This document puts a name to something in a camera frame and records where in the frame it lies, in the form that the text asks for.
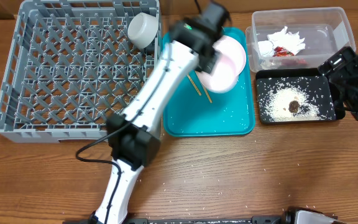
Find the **grey-white bowl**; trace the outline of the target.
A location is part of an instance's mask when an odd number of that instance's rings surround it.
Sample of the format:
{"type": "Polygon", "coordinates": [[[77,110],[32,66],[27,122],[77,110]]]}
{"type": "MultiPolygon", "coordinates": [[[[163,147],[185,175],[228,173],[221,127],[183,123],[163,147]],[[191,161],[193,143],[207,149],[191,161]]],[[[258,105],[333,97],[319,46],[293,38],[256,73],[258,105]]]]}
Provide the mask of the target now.
{"type": "Polygon", "coordinates": [[[141,12],[131,20],[127,34],[137,48],[144,49],[154,41],[157,31],[158,19],[141,12]]]}

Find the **brown food scrap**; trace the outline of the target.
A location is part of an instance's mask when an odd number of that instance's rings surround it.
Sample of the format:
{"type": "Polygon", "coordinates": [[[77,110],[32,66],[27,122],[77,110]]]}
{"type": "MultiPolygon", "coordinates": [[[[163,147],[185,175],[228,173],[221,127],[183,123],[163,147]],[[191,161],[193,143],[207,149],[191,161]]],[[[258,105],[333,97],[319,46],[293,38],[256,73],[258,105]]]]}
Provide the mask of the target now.
{"type": "Polygon", "coordinates": [[[288,110],[289,110],[289,112],[291,112],[291,113],[297,113],[299,107],[300,107],[299,102],[297,102],[296,100],[294,100],[294,101],[291,101],[291,102],[289,103],[288,110]]]}

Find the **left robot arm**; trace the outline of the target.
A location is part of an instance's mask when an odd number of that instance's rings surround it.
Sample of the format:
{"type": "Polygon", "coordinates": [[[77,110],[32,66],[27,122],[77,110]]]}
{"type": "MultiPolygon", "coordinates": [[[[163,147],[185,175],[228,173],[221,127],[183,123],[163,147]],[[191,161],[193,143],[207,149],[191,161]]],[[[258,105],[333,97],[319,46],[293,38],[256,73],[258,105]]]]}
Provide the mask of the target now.
{"type": "Polygon", "coordinates": [[[112,149],[111,175],[99,208],[90,223],[123,223],[131,193],[142,170],[160,148],[160,122],[170,98],[191,71],[210,72],[218,53],[213,45],[223,36],[228,10],[210,2],[197,17],[186,17],[171,26],[160,60],[151,76],[121,114],[106,120],[112,149]]]}

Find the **pink bowl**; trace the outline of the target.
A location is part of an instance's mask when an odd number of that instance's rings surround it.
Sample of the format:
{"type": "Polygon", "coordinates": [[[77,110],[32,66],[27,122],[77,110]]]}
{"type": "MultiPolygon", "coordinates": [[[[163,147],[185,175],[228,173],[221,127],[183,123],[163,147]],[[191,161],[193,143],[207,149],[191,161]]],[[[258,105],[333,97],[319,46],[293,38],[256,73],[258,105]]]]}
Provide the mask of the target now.
{"type": "Polygon", "coordinates": [[[226,93],[234,88],[237,82],[236,66],[225,55],[220,55],[210,73],[196,72],[201,84],[214,93],[226,93]]]}

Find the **wooden chopstick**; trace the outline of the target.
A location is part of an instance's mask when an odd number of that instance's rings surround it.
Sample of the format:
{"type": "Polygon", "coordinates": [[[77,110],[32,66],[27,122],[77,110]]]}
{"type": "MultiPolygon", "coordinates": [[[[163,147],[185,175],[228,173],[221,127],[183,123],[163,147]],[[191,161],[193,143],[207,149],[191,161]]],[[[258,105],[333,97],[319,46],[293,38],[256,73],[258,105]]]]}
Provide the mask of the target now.
{"type": "Polygon", "coordinates": [[[190,74],[187,74],[187,78],[189,79],[190,83],[193,85],[193,88],[195,89],[195,91],[197,92],[197,94],[199,96],[201,96],[201,92],[198,89],[198,87],[196,86],[195,82],[193,81],[193,79],[191,78],[190,74]]]}
{"type": "Polygon", "coordinates": [[[212,101],[212,99],[211,99],[211,97],[210,97],[210,95],[209,95],[208,90],[207,90],[204,86],[203,86],[203,91],[205,92],[208,101],[209,101],[210,103],[213,103],[213,101],[212,101]]]}

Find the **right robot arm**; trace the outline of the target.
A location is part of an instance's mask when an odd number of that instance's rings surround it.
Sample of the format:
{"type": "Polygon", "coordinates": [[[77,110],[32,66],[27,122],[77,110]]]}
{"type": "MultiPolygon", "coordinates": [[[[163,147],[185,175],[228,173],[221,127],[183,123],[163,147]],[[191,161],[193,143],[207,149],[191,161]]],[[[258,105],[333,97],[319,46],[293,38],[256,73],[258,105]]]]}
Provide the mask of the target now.
{"type": "MultiPolygon", "coordinates": [[[[339,91],[339,111],[349,111],[358,121],[358,54],[343,47],[318,67],[320,74],[339,91]]],[[[334,216],[315,210],[290,207],[275,223],[281,224],[341,224],[334,216]]]]}

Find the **white napkin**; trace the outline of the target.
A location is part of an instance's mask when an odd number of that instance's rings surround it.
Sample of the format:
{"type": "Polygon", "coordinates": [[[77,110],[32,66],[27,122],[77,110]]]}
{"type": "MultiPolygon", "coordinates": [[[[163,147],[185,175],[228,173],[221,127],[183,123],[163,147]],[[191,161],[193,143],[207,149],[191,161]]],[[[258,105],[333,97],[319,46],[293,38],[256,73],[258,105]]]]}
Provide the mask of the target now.
{"type": "Polygon", "coordinates": [[[273,57],[274,49],[276,47],[283,47],[297,55],[302,50],[306,49],[304,43],[305,38],[300,38],[299,32],[291,33],[287,31],[285,26],[281,31],[267,35],[267,40],[258,41],[258,48],[261,56],[273,57]]]}

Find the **red snack wrapper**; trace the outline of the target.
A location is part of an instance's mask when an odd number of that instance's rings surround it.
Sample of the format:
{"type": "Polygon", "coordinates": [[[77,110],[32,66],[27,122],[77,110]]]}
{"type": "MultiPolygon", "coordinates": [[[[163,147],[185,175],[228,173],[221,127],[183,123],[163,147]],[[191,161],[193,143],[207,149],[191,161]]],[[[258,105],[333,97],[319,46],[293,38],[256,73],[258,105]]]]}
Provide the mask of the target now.
{"type": "MultiPolygon", "coordinates": [[[[273,53],[274,57],[294,57],[295,54],[283,47],[276,47],[273,53]]],[[[307,62],[303,59],[283,59],[283,66],[306,66],[307,62]]]]}

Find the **pink round plate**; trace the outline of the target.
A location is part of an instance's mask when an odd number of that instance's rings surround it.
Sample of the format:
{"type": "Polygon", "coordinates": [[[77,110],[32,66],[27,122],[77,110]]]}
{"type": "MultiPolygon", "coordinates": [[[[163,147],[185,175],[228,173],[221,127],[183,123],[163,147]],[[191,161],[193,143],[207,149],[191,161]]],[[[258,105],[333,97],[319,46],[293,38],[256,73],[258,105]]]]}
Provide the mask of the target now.
{"type": "Polygon", "coordinates": [[[247,62],[246,52],[240,42],[230,36],[224,35],[214,43],[213,47],[233,61],[235,74],[240,75],[247,62]]]}

